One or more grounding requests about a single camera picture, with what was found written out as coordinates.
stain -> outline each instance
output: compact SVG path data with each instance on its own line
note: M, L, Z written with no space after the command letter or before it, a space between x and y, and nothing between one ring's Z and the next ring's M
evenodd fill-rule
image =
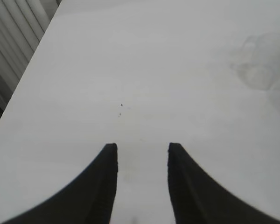
M131 224L138 224L138 223L139 223L138 218L134 216L131 220Z
M247 37L231 68L247 87L264 91L280 114L280 34Z
M280 79L280 34L247 37L231 67L249 88L271 89Z

